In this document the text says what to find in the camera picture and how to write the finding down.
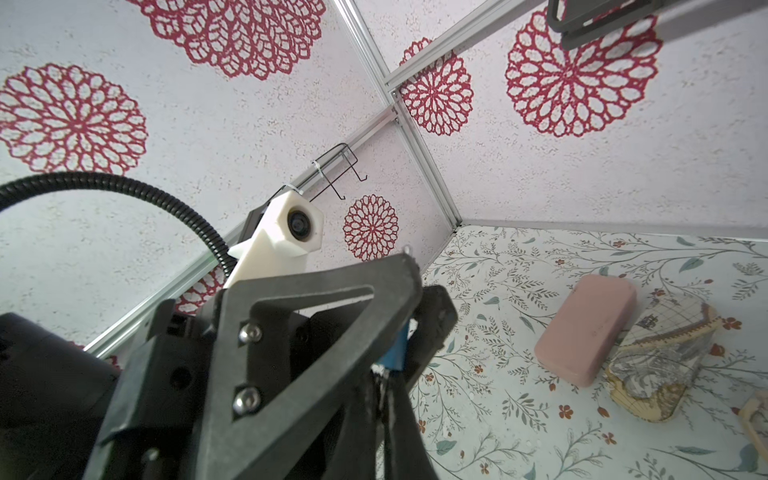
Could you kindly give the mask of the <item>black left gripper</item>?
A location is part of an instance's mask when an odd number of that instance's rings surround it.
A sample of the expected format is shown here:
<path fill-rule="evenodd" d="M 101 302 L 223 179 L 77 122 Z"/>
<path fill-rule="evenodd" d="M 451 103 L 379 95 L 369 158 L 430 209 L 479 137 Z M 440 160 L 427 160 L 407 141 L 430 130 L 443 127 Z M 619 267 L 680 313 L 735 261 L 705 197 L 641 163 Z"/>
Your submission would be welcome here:
<path fill-rule="evenodd" d="M 119 369 L 16 314 L 1 318 L 5 479 L 195 479 L 217 319 L 161 303 Z"/>

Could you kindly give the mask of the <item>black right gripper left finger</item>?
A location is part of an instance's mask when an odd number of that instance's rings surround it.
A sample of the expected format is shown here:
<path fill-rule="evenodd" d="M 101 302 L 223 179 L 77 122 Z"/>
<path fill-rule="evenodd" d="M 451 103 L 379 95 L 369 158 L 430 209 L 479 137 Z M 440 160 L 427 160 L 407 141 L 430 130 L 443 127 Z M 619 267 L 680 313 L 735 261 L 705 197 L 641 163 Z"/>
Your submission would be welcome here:
<path fill-rule="evenodd" d="M 376 420 L 376 381 L 367 372 L 323 430 L 322 479 L 376 478 Z"/>

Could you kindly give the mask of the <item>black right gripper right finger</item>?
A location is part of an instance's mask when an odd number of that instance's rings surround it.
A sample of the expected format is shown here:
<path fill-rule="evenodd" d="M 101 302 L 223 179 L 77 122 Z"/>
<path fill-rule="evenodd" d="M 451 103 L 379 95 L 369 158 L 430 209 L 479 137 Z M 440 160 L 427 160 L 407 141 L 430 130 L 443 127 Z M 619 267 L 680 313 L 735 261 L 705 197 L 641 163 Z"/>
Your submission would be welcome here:
<path fill-rule="evenodd" d="M 401 372 L 391 372 L 384 380 L 383 425 L 385 478 L 437 479 Z"/>

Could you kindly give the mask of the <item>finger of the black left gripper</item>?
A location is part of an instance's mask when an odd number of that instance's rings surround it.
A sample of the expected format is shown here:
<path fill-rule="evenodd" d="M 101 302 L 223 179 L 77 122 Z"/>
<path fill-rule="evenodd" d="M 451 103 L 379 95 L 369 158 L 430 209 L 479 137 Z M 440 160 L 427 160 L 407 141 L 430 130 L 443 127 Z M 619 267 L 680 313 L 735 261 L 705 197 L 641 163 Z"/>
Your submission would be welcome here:
<path fill-rule="evenodd" d="M 323 430 L 421 297 L 407 254 L 225 289 L 192 477 L 322 479 Z"/>
<path fill-rule="evenodd" d="M 414 311 L 416 330 L 408 340 L 403 374 L 407 390 L 412 390 L 434 355 L 445 346 L 456 326 L 458 313 L 441 285 L 427 286 Z"/>

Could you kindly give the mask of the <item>blue padlock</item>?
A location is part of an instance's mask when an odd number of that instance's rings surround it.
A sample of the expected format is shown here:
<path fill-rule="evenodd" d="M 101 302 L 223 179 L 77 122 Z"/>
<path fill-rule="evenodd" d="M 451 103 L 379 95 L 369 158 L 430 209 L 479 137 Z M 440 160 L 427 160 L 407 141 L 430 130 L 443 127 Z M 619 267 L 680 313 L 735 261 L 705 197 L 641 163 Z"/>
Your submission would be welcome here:
<path fill-rule="evenodd" d="M 410 323 L 407 322 L 398 332 L 394 343 L 387 352 L 378 359 L 376 365 L 389 371 L 403 371 L 405 368 Z"/>

